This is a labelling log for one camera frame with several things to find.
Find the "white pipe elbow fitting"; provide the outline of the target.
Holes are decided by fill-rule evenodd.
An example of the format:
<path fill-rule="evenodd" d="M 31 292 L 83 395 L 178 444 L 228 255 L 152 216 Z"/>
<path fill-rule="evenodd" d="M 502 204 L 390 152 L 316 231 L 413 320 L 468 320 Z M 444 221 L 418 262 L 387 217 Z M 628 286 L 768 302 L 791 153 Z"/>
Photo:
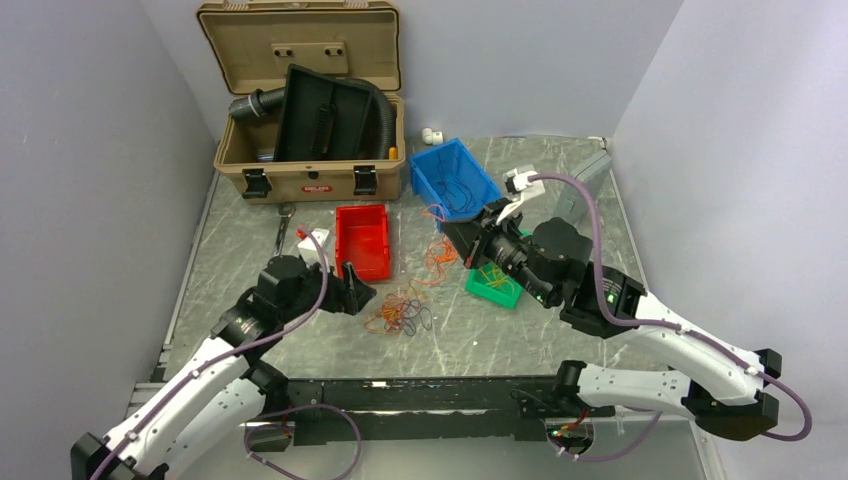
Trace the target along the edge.
<path fill-rule="evenodd" d="M 444 143 L 444 135 L 441 131 L 435 131 L 429 127 L 421 130 L 422 142 L 427 146 L 438 146 Z"/>

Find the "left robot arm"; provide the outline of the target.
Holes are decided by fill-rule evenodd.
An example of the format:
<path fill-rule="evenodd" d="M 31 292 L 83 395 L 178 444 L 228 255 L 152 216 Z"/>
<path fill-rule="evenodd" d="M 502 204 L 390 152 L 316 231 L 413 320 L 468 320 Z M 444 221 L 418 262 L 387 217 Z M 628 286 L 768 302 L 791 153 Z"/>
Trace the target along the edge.
<path fill-rule="evenodd" d="M 298 410 L 289 379 L 262 357 L 320 310 L 357 315 L 376 295 L 345 263 L 275 257 L 183 368 L 106 434 L 70 451 L 74 479 L 175 479 L 237 425 Z"/>

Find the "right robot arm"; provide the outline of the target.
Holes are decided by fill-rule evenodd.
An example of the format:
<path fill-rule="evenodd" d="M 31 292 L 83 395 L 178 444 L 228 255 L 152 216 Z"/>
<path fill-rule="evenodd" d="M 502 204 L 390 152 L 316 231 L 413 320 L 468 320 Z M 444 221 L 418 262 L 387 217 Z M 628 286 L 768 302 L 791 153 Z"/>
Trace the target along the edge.
<path fill-rule="evenodd" d="M 715 339 L 672 312 L 642 284 L 604 267 L 595 281 L 591 239 L 561 218 L 532 233 L 521 231 L 522 214 L 497 219 L 501 199 L 471 219 L 445 221 L 443 233 L 468 269 L 496 265 L 560 320 L 601 339 L 650 350 L 666 371 L 617 370 L 564 360 L 541 410 L 574 415 L 621 405 L 672 413 L 724 439 L 747 441 L 776 427 L 779 401 L 766 393 L 763 374 L 778 377 L 781 356 L 748 351 Z"/>

